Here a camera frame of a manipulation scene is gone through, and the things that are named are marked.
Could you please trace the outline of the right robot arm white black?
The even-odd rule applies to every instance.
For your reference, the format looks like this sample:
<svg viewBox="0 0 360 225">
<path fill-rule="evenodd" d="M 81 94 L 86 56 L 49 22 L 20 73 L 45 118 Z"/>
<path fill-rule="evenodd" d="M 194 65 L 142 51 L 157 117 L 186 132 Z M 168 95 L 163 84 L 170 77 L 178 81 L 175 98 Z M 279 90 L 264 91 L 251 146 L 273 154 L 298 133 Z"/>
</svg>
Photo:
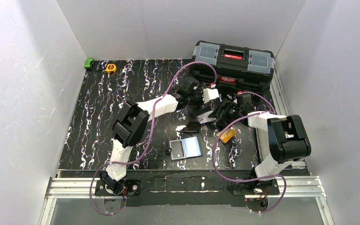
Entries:
<svg viewBox="0 0 360 225">
<path fill-rule="evenodd" d="M 311 154 L 311 144 L 299 115 L 278 115 L 269 102 L 270 110 L 255 111 L 252 107 L 252 97 L 265 98 L 250 91 L 239 91 L 237 102 L 225 99 L 208 117 L 215 119 L 223 130 L 215 140 L 217 147 L 220 138 L 232 125 L 241 122 L 256 131 L 257 145 L 262 161 L 251 172 L 250 179 L 230 179 L 219 173 L 225 180 L 237 183 L 247 183 L 258 180 L 272 180 L 293 162 L 299 161 Z"/>
</svg>

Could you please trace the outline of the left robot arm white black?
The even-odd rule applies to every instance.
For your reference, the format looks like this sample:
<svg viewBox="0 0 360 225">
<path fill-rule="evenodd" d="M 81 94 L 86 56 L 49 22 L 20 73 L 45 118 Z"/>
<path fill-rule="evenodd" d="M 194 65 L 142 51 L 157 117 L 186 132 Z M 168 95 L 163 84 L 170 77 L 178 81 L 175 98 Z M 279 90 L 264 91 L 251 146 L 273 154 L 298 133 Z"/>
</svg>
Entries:
<svg viewBox="0 0 360 225">
<path fill-rule="evenodd" d="M 124 189 L 124 178 L 131 150 L 141 142 L 149 122 L 156 117 L 203 103 L 205 84 L 186 77 L 161 97 L 145 102 L 127 101 L 113 124 L 113 148 L 105 171 L 99 178 L 105 187 L 118 195 Z"/>
</svg>

